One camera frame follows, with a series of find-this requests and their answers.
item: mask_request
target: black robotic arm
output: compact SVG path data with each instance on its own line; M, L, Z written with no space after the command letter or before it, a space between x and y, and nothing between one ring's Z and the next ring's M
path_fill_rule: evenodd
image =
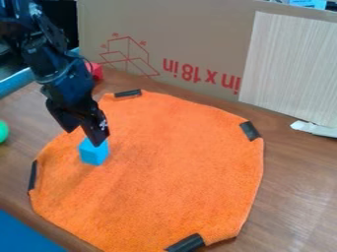
M67 38L33 0L0 0L0 37L31 67L50 114L68 133L82 126L94 146L108 136L106 118L92 98L85 60L67 50Z

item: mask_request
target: box diagram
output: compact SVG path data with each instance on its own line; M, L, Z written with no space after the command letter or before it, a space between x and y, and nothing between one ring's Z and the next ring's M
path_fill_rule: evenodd
M148 78L160 76L160 73L150 65L149 52L131 36L108 40L106 49L107 52L100 54L104 60L102 64Z

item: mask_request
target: blue cube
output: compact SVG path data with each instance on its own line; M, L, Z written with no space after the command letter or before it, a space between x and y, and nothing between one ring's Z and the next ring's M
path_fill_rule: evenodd
M109 155L107 140L102 142L100 146L95 147L89 138L85 138L79 146L79 152L82 162L101 165Z

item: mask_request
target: orange towel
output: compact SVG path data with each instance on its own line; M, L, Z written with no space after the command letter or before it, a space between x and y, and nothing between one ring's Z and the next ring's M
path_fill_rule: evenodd
M100 101L111 130L101 166L80 162L81 129L37 157L34 210L103 251L165 251L198 233L238 235L263 172L263 140L245 119L170 95Z

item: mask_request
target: table surface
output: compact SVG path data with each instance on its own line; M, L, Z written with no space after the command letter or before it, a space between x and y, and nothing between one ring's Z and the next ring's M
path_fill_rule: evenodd
M242 116L253 122L265 141L263 180L240 235L202 251L336 251L336 140L292 130L289 125L295 118L289 116L112 70L104 70L96 97L133 89L175 95ZM0 146L0 209L68 250L97 251L31 208L27 189L32 161L61 132L44 101L37 84L0 100L0 118L11 127L10 138Z

